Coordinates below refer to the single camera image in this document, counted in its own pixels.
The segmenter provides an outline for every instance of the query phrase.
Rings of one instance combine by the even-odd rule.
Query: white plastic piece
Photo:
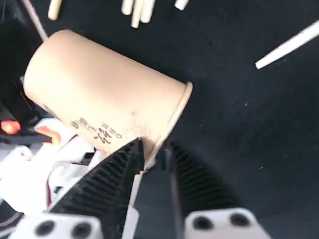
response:
[[[44,222],[53,221],[54,227],[48,234],[39,236],[37,228]],[[82,223],[90,225],[91,230],[85,239],[103,239],[101,223],[96,217],[82,215],[68,215],[55,213],[42,213],[32,217],[25,216],[16,226],[16,231],[10,235],[10,239],[73,239],[73,229]]]
[[[15,227],[7,228],[0,231],[0,238],[6,238],[6,236],[10,235],[15,231]]]
[[[134,206],[136,197],[138,195],[140,184],[141,184],[141,181],[142,181],[142,177],[143,177],[142,173],[137,174],[137,175],[134,176],[134,180],[133,180],[133,184],[132,184],[132,190],[131,190],[131,197],[130,197],[130,201],[129,201],[129,205],[132,206],[132,207]]]
[[[94,147],[87,140],[76,136],[56,154],[59,161],[81,162],[86,153],[93,153]]]
[[[44,144],[34,155],[26,146],[16,147],[0,162],[0,197],[13,209],[26,215],[34,215],[47,209],[49,180],[51,201],[56,186],[69,185],[73,178],[82,178],[87,166],[73,165],[80,162],[86,152],[94,148],[58,119],[42,119],[36,126],[46,126],[61,136],[59,145]],[[55,171],[63,163],[62,171]]]
[[[144,5],[143,5],[142,15],[141,15],[142,23],[150,22],[154,5],[155,5],[155,0],[144,0]]]
[[[262,59],[256,62],[256,68],[261,69],[270,63],[282,58],[291,53],[297,48],[301,47],[308,41],[314,39],[319,35],[319,20],[302,30],[296,36],[290,38],[288,41],[281,44],[272,52],[268,53]]]
[[[49,11],[48,11],[48,18],[52,21],[55,21],[58,19],[60,7],[62,4],[62,0],[51,0]]]
[[[123,0],[121,11],[124,15],[132,14],[133,3],[134,3],[134,0]]]
[[[72,178],[82,178],[88,166],[80,164],[60,164],[50,175],[50,187],[65,187]]]
[[[175,2],[175,7],[178,8],[179,10],[183,11],[188,4],[189,0],[176,0]]]
[[[103,161],[103,159],[105,159],[107,156],[102,153],[99,150],[96,150],[95,154],[93,155],[89,166],[88,166],[88,171],[90,171],[92,168],[94,168],[96,165],[98,165],[100,162]]]
[[[139,221],[140,214],[139,212],[132,207],[128,207],[128,211],[126,213],[126,219],[124,224],[124,229],[122,233],[122,239],[133,239],[136,226]]]
[[[231,217],[242,215],[248,221],[247,226],[236,226],[231,223]],[[213,227],[211,230],[200,230],[194,227],[194,222],[200,218],[208,219]],[[255,216],[243,208],[208,210],[192,212],[185,220],[185,239],[271,239],[259,225]]]
[[[133,16],[132,16],[132,23],[131,23],[131,26],[133,28],[139,27],[143,5],[144,5],[144,0],[135,0],[134,2],[134,9],[133,9]]]

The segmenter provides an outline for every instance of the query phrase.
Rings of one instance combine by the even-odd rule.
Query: black background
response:
[[[255,62],[319,19],[318,0],[157,0],[138,29],[120,0],[31,0],[44,29],[68,28],[194,90],[172,137],[203,157],[275,239],[317,239],[319,38],[258,71]],[[174,238],[169,180],[145,176],[138,238]]]

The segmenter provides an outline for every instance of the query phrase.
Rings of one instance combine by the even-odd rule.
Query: white robot part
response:
[[[192,212],[185,220],[185,239],[271,239],[255,216],[243,208]]]
[[[103,239],[101,223],[96,217],[42,213],[24,217],[10,239]]]

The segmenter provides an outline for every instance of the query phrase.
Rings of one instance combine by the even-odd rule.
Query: wire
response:
[[[0,223],[0,227],[6,227],[8,225],[10,225],[11,223],[13,223],[19,216],[21,213],[16,212],[11,218],[9,218],[8,220]]]

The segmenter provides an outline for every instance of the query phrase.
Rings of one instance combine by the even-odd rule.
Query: white stick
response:
[[[152,17],[155,0],[144,0],[141,22],[149,23]]]
[[[301,47],[308,41],[314,39],[319,35],[319,20],[302,30],[296,36],[290,38],[288,41],[281,44],[272,52],[268,53],[262,59],[256,62],[257,69],[263,68],[270,63],[282,58],[283,56],[291,53],[297,48]]]
[[[124,15],[131,15],[133,10],[134,0],[123,0],[122,2],[122,13]]]
[[[144,0],[135,0],[131,26],[138,28],[141,20]]]
[[[175,2],[175,7],[178,8],[179,10],[183,11],[188,4],[189,0],[176,0]]]
[[[51,0],[48,12],[48,18],[55,21],[58,19],[62,0]]]

